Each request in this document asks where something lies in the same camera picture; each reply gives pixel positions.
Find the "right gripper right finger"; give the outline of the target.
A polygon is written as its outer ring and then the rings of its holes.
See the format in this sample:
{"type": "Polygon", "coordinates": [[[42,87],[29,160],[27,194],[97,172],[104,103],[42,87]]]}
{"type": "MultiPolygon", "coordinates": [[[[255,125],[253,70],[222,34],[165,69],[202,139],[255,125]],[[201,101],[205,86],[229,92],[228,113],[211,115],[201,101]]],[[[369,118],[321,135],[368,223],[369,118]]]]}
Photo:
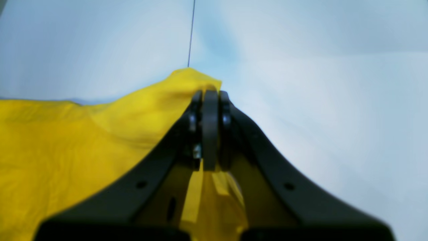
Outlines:
{"type": "Polygon", "coordinates": [[[240,186],[248,227],[241,241],[393,241],[382,221],[319,187],[259,126],[219,95],[219,163],[240,186]]]}

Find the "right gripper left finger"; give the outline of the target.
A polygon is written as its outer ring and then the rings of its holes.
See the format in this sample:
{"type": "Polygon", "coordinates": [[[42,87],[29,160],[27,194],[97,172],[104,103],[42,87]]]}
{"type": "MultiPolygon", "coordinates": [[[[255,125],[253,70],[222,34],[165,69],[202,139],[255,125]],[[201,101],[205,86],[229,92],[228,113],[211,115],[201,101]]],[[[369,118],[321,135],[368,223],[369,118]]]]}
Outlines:
{"type": "Polygon", "coordinates": [[[219,157],[219,94],[197,91],[184,114],[131,171],[46,221],[36,241],[189,241],[179,230],[194,171],[219,157]]]}

